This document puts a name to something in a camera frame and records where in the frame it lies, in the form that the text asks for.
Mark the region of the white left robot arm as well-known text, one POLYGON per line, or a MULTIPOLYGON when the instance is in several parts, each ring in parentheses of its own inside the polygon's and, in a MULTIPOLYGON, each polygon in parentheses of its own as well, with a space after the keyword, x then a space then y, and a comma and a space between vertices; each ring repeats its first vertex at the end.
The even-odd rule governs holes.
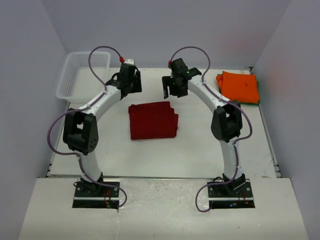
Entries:
POLYGON ((142 92, 141 72, 133 59, 121 64, 112 75, 105 90, 79 109, 70 109, 65 116, 63 142, 77 155, 82 176, 76 187, 87 195, 97 197, 108 187, 98 166, 95 148, 99 141, 98 121, 114 104, 129 94, 142 92))

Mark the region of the dark red t shirt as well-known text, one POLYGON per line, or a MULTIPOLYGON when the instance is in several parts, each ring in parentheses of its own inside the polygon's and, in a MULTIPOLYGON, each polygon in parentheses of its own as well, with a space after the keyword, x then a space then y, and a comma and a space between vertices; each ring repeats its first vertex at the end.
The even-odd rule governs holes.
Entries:
POLYGON ((128 107, 130 138, 137 140, 175 138, 179 115, 170 102, 150 102, 128 107))

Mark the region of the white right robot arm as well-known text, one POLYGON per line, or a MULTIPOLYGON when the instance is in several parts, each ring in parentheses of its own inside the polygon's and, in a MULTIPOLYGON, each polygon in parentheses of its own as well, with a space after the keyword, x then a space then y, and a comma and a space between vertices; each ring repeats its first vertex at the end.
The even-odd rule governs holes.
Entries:
POLYGON ((223 157, 222 181, 212 189, 233 197, 241 191, 246 181, 241 170, 239 143, 243 127, 240 104, 230 102, 205 82, 204 75, 197 68, 188 68, 182 58, 170 60, 170 76, 162 77, 164 98, 181 98, 194 93, 212 112, 211 132, 219 141, 223 157))

